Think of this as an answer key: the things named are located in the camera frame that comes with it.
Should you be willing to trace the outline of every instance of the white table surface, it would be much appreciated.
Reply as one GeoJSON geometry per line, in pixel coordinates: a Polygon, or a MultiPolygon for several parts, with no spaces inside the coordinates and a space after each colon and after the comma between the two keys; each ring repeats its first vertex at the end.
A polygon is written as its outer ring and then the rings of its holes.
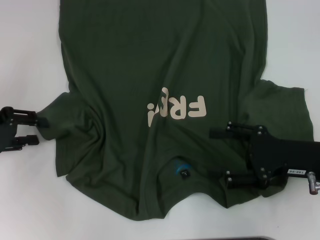
{"type": "MultiPolygon", "coordinates": [[[[320,1],[269,0],[267,12],[263,78],[307,89],[320,141],[320,1]]],[[[59,0],[0,0],[0,108],[40,111],[68,90],[58,19],[59,0]]],[[[18,129],[20,136],[33,133],[39,135],[33,127],[18,129]]],[[[319,239],[319,203],[306,179],[290,178],[283,192],[269,198],[225,209],[194,194],[165,219],[135,222],[56,177],[55,141],[0,154],[0,240],[319,239]]]]}

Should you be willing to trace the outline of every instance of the black metal bracket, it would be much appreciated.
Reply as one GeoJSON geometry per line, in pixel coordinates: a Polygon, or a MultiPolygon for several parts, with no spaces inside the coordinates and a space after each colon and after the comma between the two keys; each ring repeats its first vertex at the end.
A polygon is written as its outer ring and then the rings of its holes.
{"type": "Polygon", "coordinates": [[[4,107],[0,110],[0,153],[18,151],[26,145],[38,145],[36,135],[15,137],[18,125],[36,126],[48,128],[48,120],[38,117],[35,111],[16,110],[12,107],[4,107]]]}
{"type": "Polygon", "coordinates": [[[318,193],[320,142],[284,140],[272,136],[263,125],[228,122],[225,131],[210,131],[210,138],[234,138],[248,142],[248,173],[226,171],[228,188],[267,188],[274,177],[308,178],[310,193],[318,193]]]}

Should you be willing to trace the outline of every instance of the dark green t-shirt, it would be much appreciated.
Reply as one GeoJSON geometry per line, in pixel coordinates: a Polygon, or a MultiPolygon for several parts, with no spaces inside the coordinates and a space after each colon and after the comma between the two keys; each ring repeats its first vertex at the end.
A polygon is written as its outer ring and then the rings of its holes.
{"type": "Polygon", "coordinates": [[[41,134],[56,139],[58,176],[127,218],[164,218],[193,193],[228,208],[283,189],[226,189],[246,148],[212,127],[313,140],[304,90],[260,80],[264,0],[66,0],[59,35],[70,92],[40,113],[41,134]]]}

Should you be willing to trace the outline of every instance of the silver connector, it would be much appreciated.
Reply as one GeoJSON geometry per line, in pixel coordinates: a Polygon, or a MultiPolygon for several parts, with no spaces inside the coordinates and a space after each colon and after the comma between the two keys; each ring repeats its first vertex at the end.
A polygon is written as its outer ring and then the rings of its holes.
{"type": "Polygon", "coordinates": [[[317,184],[317,178],[313,171],[306,174],[309,182],[309,191],[311,195],[317,195],[320,190],[320,185],[317,184]]]}

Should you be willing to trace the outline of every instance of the shirt sleeve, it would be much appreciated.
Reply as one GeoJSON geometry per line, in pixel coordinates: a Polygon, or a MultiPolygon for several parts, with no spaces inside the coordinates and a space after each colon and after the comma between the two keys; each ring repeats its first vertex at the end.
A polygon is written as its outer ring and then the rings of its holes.
{"type": "MultiPolygon", "coordinates": [[[[313,125],[303,88],[286,88],[260,80],[239,106],[239,121],[247,125],[264,125],[271,135],[286,140],[313,141],[313,125]]],[[[281,192],[287,177],[274,177],[263,197],[281,192]]]]}
{"type": "Polygon", "coordinates": [[[78,93],[63,93],[38,113],[48,119],[49,128],[38,128],[46,140],[56,139],[56,172],[69,174],[92,151],[97,142],[97,122],[78,93]]]}

